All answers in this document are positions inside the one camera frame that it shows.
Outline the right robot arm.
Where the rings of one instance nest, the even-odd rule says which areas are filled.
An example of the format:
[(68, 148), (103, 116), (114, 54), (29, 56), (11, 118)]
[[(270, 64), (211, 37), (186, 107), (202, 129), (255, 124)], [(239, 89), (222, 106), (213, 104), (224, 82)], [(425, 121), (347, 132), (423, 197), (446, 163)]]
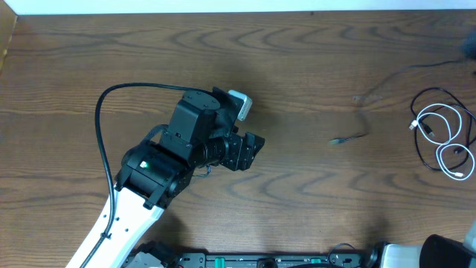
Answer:
[(463, 242), (433, 234), (423, 245), (384, 243), (372, 253), (368, 267), (475, 268), (475, 222)]

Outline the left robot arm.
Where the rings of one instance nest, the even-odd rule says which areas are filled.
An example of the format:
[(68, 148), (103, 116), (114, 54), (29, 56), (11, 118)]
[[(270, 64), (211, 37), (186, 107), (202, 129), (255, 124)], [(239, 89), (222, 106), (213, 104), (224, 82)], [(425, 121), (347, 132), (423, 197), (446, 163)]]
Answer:
[(221, 165), (247, 170), (265, 140), (238, 135), (252, 99), (238, 91), (182, 87), (181, 100), (168, 124), (153, 127), (128, 150), (112, 175), (100, 129), (97, 101), (94, 123), (109, 197), (93, 228), (68, 262), (69, 267), (120, 267), (144, 233), (161, 217), (173, 198), (189, 184), (194, 171)]

